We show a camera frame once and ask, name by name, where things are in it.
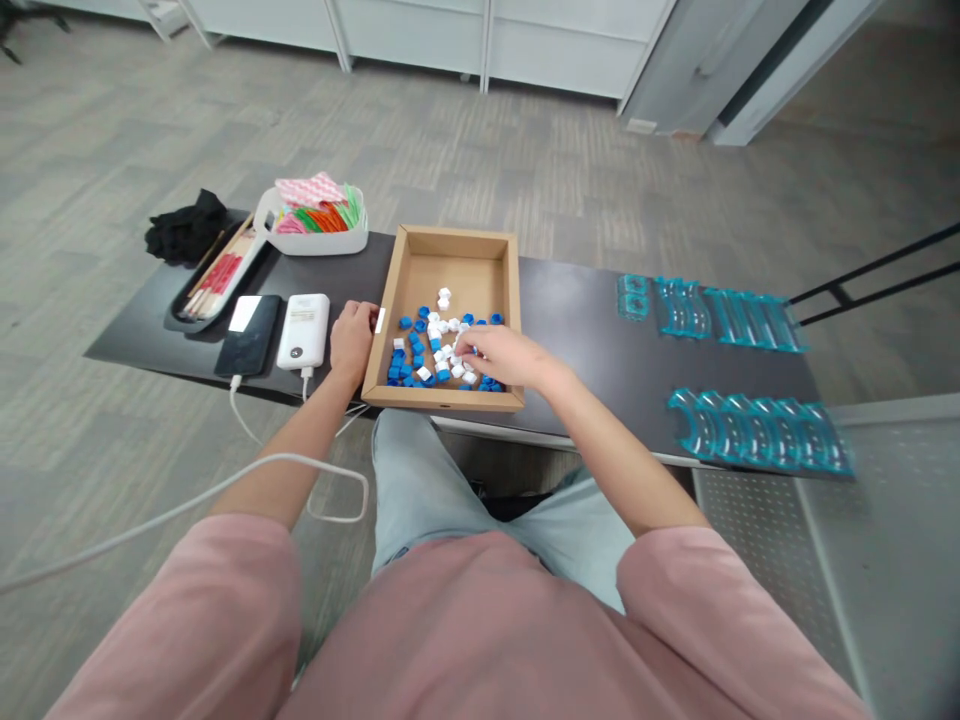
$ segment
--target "smartphone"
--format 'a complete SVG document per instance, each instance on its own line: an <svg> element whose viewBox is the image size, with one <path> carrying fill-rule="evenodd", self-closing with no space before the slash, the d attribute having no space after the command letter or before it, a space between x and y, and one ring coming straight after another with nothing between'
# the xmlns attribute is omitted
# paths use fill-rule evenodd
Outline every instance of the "smartphone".
<svg viewBox="0 0 960 720"><path fill-rule="evenodd" d="M280 302L279 295L244 295L237 299L214 375L228 378L263 374Z"/></svg>

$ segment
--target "tabletop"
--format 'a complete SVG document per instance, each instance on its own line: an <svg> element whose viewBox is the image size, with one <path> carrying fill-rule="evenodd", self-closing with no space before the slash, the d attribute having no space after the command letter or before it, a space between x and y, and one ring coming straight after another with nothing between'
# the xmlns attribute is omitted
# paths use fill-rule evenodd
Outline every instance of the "tabletop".
<svg viewBox="0 0 960 720"><path fill-rule="evenodd" d="M291 257L267 246L239 294L280 295L322 292L336 318L347 300L379 303L386 282L394 237L370 233L356 255ZM165 373L193 382L228 387L213 374L229 312L197 335L166 330L163 317L173 297L193 271L160 266L120 314L90 346L85 356ZM676 437L679 413L668 411L673 391L716 390L722 395L819 399L803 355L724 345L663 335L656 318L633 322L617 312L620 273L579 265L520 258L520 306L524 333L568 363L607 407L654 452L688 456ZM279 332L274 333L276 356ZM314 383L329 371L319 368ZM296 371L271 364L262 377L245 378L241 392L277 402L299 402L302 380ZM439 413L501 428L565 436L563 426L536 392L526 393L526 407L516 414Z"/></svg>

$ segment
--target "pink shirt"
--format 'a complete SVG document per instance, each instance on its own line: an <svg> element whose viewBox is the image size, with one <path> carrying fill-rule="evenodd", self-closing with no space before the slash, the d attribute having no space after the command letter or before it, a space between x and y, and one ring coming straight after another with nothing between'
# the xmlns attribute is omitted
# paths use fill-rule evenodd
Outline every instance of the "pink shirt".
<svg viewBox="0 0 960 720"><path fill-rule="evenodd" d="M638 539L620 615L501 533L412 550L370 582L291 692L300 569L286 528L193 527L50 718L866 718L712 530Z"/></svg>

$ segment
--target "white container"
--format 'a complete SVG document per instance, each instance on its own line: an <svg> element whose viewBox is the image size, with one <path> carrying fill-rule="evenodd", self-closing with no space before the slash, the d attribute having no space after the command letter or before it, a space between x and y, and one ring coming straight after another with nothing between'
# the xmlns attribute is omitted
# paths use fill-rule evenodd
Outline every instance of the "white container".
<svg viewBox="0 0 960 720"><path fill-rule="evenodd" d="M360 201L360 222L353 230L342 233L281 234L267 229L268 220L272 228L283 210L280 191L272 187L260 198L257 212L253 216L253 227L257 231L257 237L266 237L270 244L284 255L352 255L367 246L367 235L370 233L367 208L363 204L363 193L359 189L357 199Z"/></svg>

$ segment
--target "person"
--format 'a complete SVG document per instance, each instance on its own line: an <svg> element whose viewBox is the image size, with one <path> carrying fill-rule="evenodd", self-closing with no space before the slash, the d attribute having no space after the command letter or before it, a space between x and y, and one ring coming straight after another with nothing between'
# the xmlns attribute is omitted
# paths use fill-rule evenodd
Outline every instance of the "person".
<svg viewBox="0 0 960 720"><path fill-rule="evenodd" d="M347 303L330 373L263 448L323 458L377 308ZM474 327L482 373L539 393L581 474L498 523L426 416L374 430L373 578L294 686L290 530L316 471L277 461L223 493L86 661L50 718L865 718L696 504L574 372Z"/></svg>

